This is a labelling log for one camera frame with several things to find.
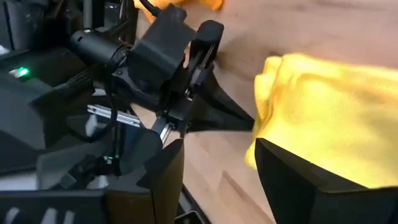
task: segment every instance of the robotic arm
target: robotic arm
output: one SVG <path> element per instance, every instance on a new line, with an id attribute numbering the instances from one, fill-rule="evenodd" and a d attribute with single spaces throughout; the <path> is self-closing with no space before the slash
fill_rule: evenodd
<path id="1" fill-rule="evenodd" d="M 157 19 L 134 45 L 120 38 L 133 17 L 110 29 L 82 29 L 89 24 L 84 18 L 94 18 L 86 4 L 81 10 L 74 1 L 50 1 L 44 22 L 37 24 L 51 41 L 0 58 L 0 103 L 8 105 L 1 112 L 2 144 L 12 141 L 16 149 L 34 151 L 37 169 L 47 172 L 44 167 L 74 155 L 68 172 L 59 171 L 62 178 L 50 190 L 1 192 L 1 214 L 17 208 L 21 215 L 15 220 L 40 222 L 53 208 L 65 218 L 73 214 L 72 223 L 174 223 L 184 135 L 251 130 L 253 119 L 213 73 L 223 25 L 206 21 L 195 31 L 184 23 L 184 10 L 170 5 L 160 11 L 144 3 Z M 61 25 L 61 34 L 51 32 L 54 24 Z M 106 92 L 105 105 L 91 96 L 98 86 Z M 155 112 L 158 119 L 152 129 L 141 130 L 134 150 L 121 151 L 120 124 L 141 126 L 126 111 L 130 103 Z M 106 127 L 91 136 L 73 128 L 68 119 L 82 108 L 109 118 Z M 162 150 L 170 131 L 181 138 Z M 20 168 L 14 164 L 14 170 Z M 86 190 L 98 175 L 116 180 L 105 189 Z"/>

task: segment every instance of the black plastic part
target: black plastic part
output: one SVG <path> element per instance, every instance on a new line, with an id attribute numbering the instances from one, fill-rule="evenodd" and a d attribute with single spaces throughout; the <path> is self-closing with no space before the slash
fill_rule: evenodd
<path id="1" fill-rule="evenodd" d="M 109 223 L 104 190 L 0 192 L 0 201 L 5 223 Z"/>
<path id="2" fill-rule="evenodd" d="M 199 52 L 207 52 L 211 47 L 213 50 L 207 59 L 207 62 L 212 62 L 216 59 L 218 46 L 223 36 L 224 25 L 216 21 L 206 21 L 202 23 L 197 31 L 195 39 L 191 43 L 190 58 L 196 57 Z"/>
<path id="3" fill-rule="evenodd" d="M 152 5 L 148 0 L 139 1 L 154 17 L 157 17 L 161 12 L 161 10 L 157 6 Z"/>
<path id="4" fill-rule="evenodd" d="M 72 190 L 86 189 L 88 184 L 95 179 L 96 157 L 92 155 L 86 156 L 79 164 L 70 169 L 59 183 L 51 187 L 52 190 Z"/>
<path id="5" fill-rule="evenodd" d="M 122 43 L 107 39 L 102 33 L 78 31 L 72 35 L 71 48 L 86 62 L 116 68 L 126 57 L 128 49 Z"/>
<path id="6" fill-rule="evenodd" d="M 83 27 L 96 29 L 104 26 L 105 0 L 83 0 Z"/>
<path id="7" fill-rule="evenodd" d="M 131 80 L 149 94 L 161 88 L 182 68 L 184 50 L 194 30 L 184 24 L 186 12 L 173 5 L 162 11 L 128 56 Z"/>
<path id="8" fill-rule="evenodd" d="M 174 130 L 179 132 L 181 137 L 187 133 L 187 128 L 191 122 L 191 115 L 195 109 L 198 109 L 195 107 L 196 105 L 198 105 L 196 98 L 189 100 L 183 97 L 181 100 L 173 103 L 167 111 L 167 122 L 173 124 Z"/>
<path id="9" fill-rule="evenodd" d="M 73 98 L 58 92 L 57 85 L 84 69 L 84 64 L 66 49 L 25 52 L 0 59 L 0 130 L 28 144 L 46 149 L 66 135 L 66 118 L 91 91 Z M 16 78 L 10 70 L 25 67 L 27 78 Z"/>
<path id="10" fill-rule="evenodd" d="M 168 121 L 165 118 L 159 117 L 155 120 L 150 129 L 156 132 L 158 136 L 160 136 L 166 125 L 168 125 Z"/>
<path id="11" fill-rule="evenodd" d="M 159 135 L 149 129 L 138 129 L 137 136 L 128 143 L 126 151 L 120 159 L 122 175 L 132 172 L 141 166 L 143 161 L 148 161 L 163 148 Z"/>
<path id="12" fill-rule="evenodd" d="M 122 176 L 109 189 L 121 194 L 114 202 L 112 223 L 172 224 L 177 213 L 178 196 L 182 187 L 183 141 L 178 139 L 161 150 L 143 167 Z"/>
<path id="13" fill-rule="evenodd" d="M 38 152 L 14 136 L 0 131 L 0 175 L 36 169 Z"/>
<path id="14" fill-rule="evenodd" d="M 251 131 L 254 120 L 219 86 L 212 66 L 201 71 L 196 82 L 195 109 L 187 132 Z"/>
<path id="15" fill-rule="evenodd" d="M 113 73 L 114 80 L 119 87 L 118 95 L 131 103 L 138 104 L 147 110 L 157 111 L 160 108 L 161 100 L 159 96 L 153 96 L 142 92 L 138 86 L 130 79 L 127 67 L 121 67 Z"/>
<path id="16" fill-rule="evenodd" d="M 256 164 L 277 224 L 398 222 L 398 187 L 367 189 L 265 139 Z"/>

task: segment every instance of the wooden surface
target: wooden surface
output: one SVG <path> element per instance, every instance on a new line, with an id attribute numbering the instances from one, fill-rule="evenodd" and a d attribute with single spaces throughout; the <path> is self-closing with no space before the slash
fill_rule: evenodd
<path id="1" fill-rule="evenodd" d="M 216 76 L 251 115 L 252 82 L 270 54 L 398 68 L 395 0 L 225 0 L 220 12 L 192 1 L 184 8 L 194 28 L 207 19 L 225 25 Z M 141 16 L 139 33 L 147 26 Z M 186 138 L 184 183 L 214 224 L 274 223 L 256 171 L 243 163 L 250 142 L 250 133 Z"/>

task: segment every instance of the microfiber cloth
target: microfiber cloth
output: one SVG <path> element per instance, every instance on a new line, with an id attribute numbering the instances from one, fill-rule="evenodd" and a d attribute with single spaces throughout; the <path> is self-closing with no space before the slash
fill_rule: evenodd
<path id="1" fill-rule="evenodd" d="M 149 2 L 152 5 L 157 6 L 160 9 L 165 9 L 169 4 L 180 5 L 185 1 L 186 0 L 149 0 Z M 199 0 L 199 1 L 200 3 L 209 7 L 213 11 L 220 10 L 221 7 L 223 6 L 223 0 Z M 140 0 L 134 0 L 134 5 L 136 8 L 144 11 L 146 18 L 148 18 L 150 22 L 153 22 L 155 20 L 155 17 L 141 4 Z"/>
<path id="2" fill-rule="evenodd" d="M 368 188 L 398 185 L 398 71 L 302 54 L 267 58 L 254 83 L 264 138 Z"/>

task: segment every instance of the green led light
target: green led light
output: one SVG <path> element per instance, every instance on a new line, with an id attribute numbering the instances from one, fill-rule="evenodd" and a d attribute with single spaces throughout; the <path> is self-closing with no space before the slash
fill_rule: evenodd
<path id="1" fill-rule="evenodd" d="M 25 75 L 29 74 L 29 69 L 21 67 L 21 68 L 18 68 L 18 72 L 19 72 L 20 76 L 25 76 Z"/>

